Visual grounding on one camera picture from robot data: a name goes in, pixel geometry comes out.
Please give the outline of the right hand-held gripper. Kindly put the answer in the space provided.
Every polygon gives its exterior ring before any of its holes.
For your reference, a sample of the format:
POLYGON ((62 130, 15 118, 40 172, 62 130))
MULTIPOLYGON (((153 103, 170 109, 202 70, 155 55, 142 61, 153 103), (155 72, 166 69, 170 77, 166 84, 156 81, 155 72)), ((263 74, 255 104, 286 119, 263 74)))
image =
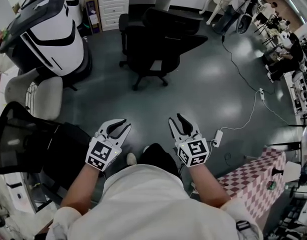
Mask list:
POLYGON ((187 168, 204 164, 210 157, 207 140, 202 137, 198 124, 184 114, 178 113, 183 133, 180 132, 175 121, 170 117, 168 124, 172 138, 176 141, 177 156, 187 168))

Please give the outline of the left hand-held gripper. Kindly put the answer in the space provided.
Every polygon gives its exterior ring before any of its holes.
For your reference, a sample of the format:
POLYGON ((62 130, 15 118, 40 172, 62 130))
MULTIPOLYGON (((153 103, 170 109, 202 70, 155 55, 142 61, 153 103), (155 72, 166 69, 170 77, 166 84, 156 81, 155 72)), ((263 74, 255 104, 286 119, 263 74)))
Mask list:
POLYGON ((94 137, 89 142, 85 163, 99 171, 105 171, 122 152, 121 146, 131 131, 131 124, 128 124, 118 136, 112 132, 122 126, 126 119, 112 119, 105 121, 94 137))

